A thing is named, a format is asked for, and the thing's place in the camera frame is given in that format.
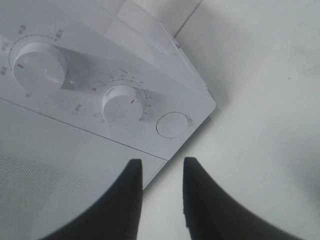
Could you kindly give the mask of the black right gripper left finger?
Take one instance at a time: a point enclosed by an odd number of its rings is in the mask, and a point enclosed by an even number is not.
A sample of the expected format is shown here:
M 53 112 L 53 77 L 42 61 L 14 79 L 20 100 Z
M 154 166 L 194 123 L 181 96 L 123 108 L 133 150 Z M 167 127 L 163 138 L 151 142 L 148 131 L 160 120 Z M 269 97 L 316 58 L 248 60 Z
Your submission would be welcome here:
M 143 166 L 131 159 L 110 188 L 85 212 L 44 240 L 135 240 L 143 203 Z

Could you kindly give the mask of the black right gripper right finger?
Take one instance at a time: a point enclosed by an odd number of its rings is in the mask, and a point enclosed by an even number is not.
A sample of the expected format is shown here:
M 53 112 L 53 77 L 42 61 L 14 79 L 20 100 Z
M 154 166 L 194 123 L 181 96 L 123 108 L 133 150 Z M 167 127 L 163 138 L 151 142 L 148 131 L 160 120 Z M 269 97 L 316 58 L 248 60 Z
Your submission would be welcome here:
M 193 240 L 295 240 L 228 195 L 195 157 L 183 162 L 183 213 Z

